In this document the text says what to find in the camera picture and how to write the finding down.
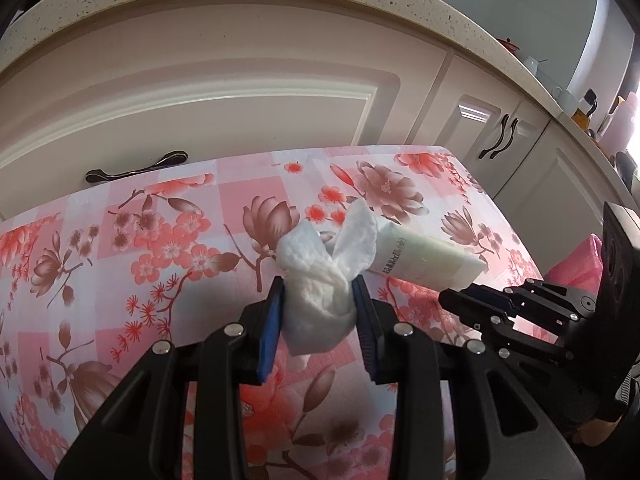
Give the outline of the person's right hand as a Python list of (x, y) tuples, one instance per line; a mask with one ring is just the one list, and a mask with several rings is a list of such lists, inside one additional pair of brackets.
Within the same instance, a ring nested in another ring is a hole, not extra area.
[(608, 440), (623, 420), (623, 416), (620, 416), (612, 422), (598, 418), (591, 419), (575, 430), (572, 437), (573, 442), (594, 448)]

